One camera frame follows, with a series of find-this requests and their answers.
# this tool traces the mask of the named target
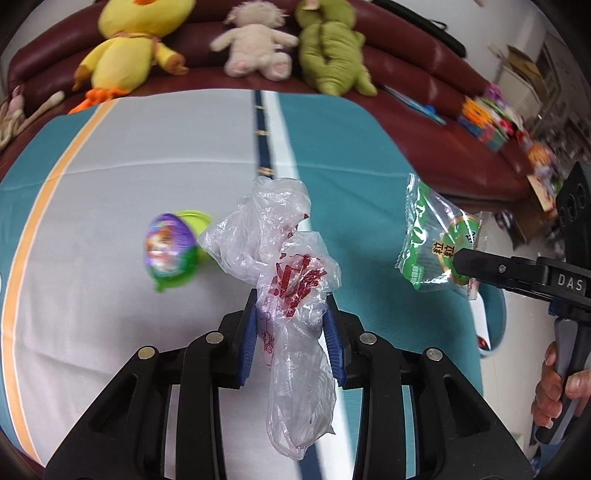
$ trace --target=screw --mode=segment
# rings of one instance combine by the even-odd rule
[[[221,343],[221,341],[223,340],[223,334],[221,334],[220,332],[211,332],[207,334],[205,340],[207,341],[207,343]]]
[[[361,340],[361,343],[364,343],[366,345],[373,345],[375,342],[378,341],[378,338],[373,333],[366,332],[359,335],[359,340]]]
[[[147,360],[148,358],[152,358],[156,354],[156,350],[153,347],[145,346],[139,349],[138,357],[141,360]]]
[[[427,350],[427,358],[429,360],[433,360],[434,362],[438,362],[443,358],[443,354],[441,350],[437,350],[436,348],[430,348]]]

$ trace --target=snack bag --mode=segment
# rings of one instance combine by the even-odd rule
[[[397,267],[416,290],[458,288],[470,283],[453,268],[453,256],[478,245],[481,215],[470,215],[409,176],[407,236]]]

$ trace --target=yellow plush duck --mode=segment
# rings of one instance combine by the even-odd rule
[[[180,54],[160,39],[189,17],[195,0],[109,0],[99,17],[107,40],[95,47],[74,74],[73,91],[91,78],[92,90],[70,113],[127,95],[146,81],[152,65],[172,75],[189,71]]]

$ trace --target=cardboard box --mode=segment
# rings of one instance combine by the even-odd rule
[[[540,101],[546,103],[548,101],[548,89],[535,62],[518,48],[507,45],[507,49],[509,50],[507,62],[513,71],[531,84]]]

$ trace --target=orange stripe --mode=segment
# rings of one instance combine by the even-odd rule
[[[2,312],[2,372],[4,373],[4,384],[8,399],[8,408],[17,434],[18,441],[25,452],[37,463],[41,463],[33,446],[31,435],[22,409],[21,394],[18,389],[17,369],[14,361],[14,332],[17,324],[18,302],[21,293],[22,279],[25,274],[27,260],[31,246],[35,240],[37,228],[45,213],[54,192],[61,180],[62,175],[76,156],[82,145],[90,137],[101,120],[113,108],[116,101],[99,105],[96,112],[88,120],[86,125],[75,136],[68,148],[62,154],[56,165],[50,171],[47,179],[41,186],[39,194],[33,204],[29,218],[22,231],[17,251],[12,261],[12,268],[8,277],[6,287],[4,309]]]

